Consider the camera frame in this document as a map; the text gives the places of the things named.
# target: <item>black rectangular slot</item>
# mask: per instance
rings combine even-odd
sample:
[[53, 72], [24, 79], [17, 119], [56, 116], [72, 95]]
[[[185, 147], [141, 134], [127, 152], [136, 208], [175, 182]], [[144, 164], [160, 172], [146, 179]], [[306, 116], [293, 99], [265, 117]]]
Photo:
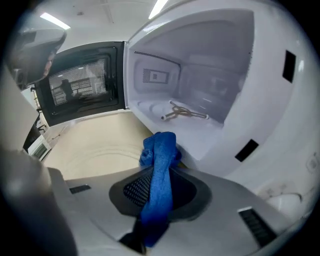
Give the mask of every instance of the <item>black rectangular slot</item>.
[[266, 246], [277, 237], [254, 209], [246, 209], [238, 213], [261, 247]]
[[243, 162], [259, 146], [253, 139], [244, 146], [244, 148], [235, 156], [240, 162]]
[[287, 50], [285, 52], [285, 61], [282, 76], [284, 79], [287, 79], [290, 83], [292, 83], [292, 81], [294, 80], [295, 66], [296, 55]]
[[85, 184], [85, 185], [81, 185], [81, 186], [71, 187], [70, 192], [71, 192], [71, 194], [76, 194], [76, 193], [86, 191], [89, 189], [91, 189], [91, 187], [89, 185]]

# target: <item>white ceiling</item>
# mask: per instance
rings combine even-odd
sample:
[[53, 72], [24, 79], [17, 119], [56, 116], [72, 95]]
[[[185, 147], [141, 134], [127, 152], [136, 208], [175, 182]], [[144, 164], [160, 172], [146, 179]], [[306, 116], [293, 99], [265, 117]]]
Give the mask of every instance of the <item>white ceiling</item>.
[[[127, 41], [144, 23], [157, 0], [49, 0], [27, 19], [28, 29], [57, 28], [39, 18], [48, 13], [71, 28], [59, 51], [103, 41]], [[182, 0], [169, 0], [163, 10]]]

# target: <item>ceiling light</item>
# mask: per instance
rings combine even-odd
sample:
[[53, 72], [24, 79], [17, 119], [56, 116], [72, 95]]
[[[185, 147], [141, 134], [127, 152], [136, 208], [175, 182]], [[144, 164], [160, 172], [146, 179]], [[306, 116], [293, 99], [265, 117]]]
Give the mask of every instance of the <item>ceiling light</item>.
[[65, 29], [65, 30], [70, 29], [70, 27], [67, 24], [63, 23], [61, 20], [57, 19], [56, 17], [53, 17], [52, 15], [50, 15], [46, 12], [44, 14], [42, 14], [40, 17], [42, 19], [49, 21], [49, 22], [52, 22], [53, 24], [58, 25], [59, 27]]
[[162, 10], [162, 8], [165, 6], [165, 4], [167, 2], [168, 2], [168, 0], [156, 1], [155, 5], [150, 13], [149, 19], [152, 19], [154, 16], [156, 16], [158, 13], [160, 13], [160, 11]]

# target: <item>blue towel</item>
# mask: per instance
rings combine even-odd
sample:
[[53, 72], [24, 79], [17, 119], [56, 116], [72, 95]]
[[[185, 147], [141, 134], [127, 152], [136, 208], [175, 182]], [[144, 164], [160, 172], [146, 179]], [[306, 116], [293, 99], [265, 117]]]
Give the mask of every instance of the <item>blue towel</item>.
[[176, 166], [181, 153], [176, 148], [176, 135], [157, 132], [143, 141], [140, 165], [153, 165], [149, 201], [140, 214], [144, 244], [152, 247], [168, 227], [168, 213], [173, 208], [169, 166]]

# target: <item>blue cloth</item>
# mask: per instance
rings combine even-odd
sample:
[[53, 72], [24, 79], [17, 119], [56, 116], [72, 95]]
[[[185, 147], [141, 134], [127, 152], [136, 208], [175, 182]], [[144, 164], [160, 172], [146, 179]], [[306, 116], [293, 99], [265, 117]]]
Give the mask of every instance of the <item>blue cloth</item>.
[[168, 227], [168, 213], [173, 208], [169, 166], [176, 166], [181, 153], [176, 148], [176, 135], [172, 132], [157, 132], [143, 141], [144, 149], [140, 165], [153, 165], [149, 201], [140, 213], [144, 229], [144, 243], [152, 247]]

